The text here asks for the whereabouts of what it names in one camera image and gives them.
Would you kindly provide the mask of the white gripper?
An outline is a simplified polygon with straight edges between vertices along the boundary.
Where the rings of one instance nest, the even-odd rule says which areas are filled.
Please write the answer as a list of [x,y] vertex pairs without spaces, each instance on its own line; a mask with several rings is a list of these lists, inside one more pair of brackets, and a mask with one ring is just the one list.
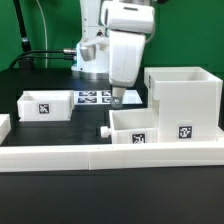
[[111,105],[113,108],[121,108],[125,93],[123,87],[132,87],[137,79],[145,35],[110,31],[109,45],[109,81],[114,85]]

